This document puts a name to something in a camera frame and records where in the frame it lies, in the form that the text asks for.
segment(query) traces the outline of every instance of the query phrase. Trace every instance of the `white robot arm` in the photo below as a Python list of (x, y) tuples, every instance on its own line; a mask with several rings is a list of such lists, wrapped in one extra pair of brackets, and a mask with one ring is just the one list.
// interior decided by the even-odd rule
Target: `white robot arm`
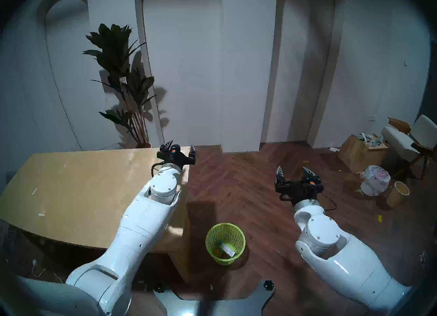
[[(296, 241), (297, 251), (339, 294), (371, 310), (389, 313), (411, 289), (387, 273), (372, 249), (324, 214), (316, 200), (323, 186), (311, 170), (304, 168), (303, 179), (293, 182), (285, 180), (279, 167), (275, 188), (282, 200), (287, 195), (294, 204), (294, 220), (302, 231)], [(328, 250), (338, 252), (323, 259)]]
[(144, 256), (165, 230), (180, 201), (180, 176), (185, 164), (194, 164), (193, 147), (185, 156), (180, 147), (162, 145), (157, 157), (162, 167), (136, 195), (121, 217), (114, 241), (95, 261), (75, 269), (66, 284), (19, 278), (23, 290), (40, 310), (62, 315), (125, 315), (131, 301), (134, 276)]

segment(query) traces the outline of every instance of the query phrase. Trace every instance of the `black cable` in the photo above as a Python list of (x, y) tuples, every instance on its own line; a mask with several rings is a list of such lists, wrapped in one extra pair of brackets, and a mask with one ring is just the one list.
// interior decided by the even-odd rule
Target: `black cable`
[(153, 170), (155, 169), (155, 167), (156, 167), (156, 166), (161, 166), (161, 165), (163, 165), (163, 164), (165, 164), (165, 163), (166, 163), (166, 162), (163, 161), (163, 162), (155, 163), (154, 165), (152, 165), (152, 168), (150, 169), (150, 172), (152, 173), (152, 178), (154, 177)]
[(328, 198), (331, 202), (333, 202), (333, 204), (335, 205), (335, 208), (332, 209), (325, 209), (325, 211), (329, 211), (329, 210), (335, 210), (337, 209), (337, 204), (334, 202), (334, 200), (332, 198), (330, 198), (329, 196), (326, 196), (324, 193), (322, 193), (323, 196), (325, 196), (326, 198)]

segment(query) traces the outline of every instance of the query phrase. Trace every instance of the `plant pot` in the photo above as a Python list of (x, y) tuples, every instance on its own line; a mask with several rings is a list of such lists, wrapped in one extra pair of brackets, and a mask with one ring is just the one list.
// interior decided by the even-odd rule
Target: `plant pot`
[(137, 146), (135, 147), (135, 149), (141, 149), (141, 148), (151, 148), (151, 144), (150, 143), (138, 143)]

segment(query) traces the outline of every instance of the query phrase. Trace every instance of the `green wastebasket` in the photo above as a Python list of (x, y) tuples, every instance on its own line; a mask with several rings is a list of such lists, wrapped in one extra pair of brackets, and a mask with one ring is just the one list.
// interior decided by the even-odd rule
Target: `green wastebasket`
[[(223, 253), (220, 247), (222, 243), (235, 251), (231, 258), (220, 258)], [(246, 238), (239, 227), (231, 223), (219, 223), (208, 231), (205, 246), (218, 264), (230, 265), (243, 253), (246, 247)]]

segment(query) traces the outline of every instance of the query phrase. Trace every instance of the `white plastic bag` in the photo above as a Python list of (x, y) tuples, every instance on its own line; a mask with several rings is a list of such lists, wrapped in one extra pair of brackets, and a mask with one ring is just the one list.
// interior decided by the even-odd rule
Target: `white plastic bag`
[(361, 191), (367, 196), (378, 196), (387, 190), (390, 182), (390, 175), (380, 166), (368, 166), (360, 177), (364, 179)]

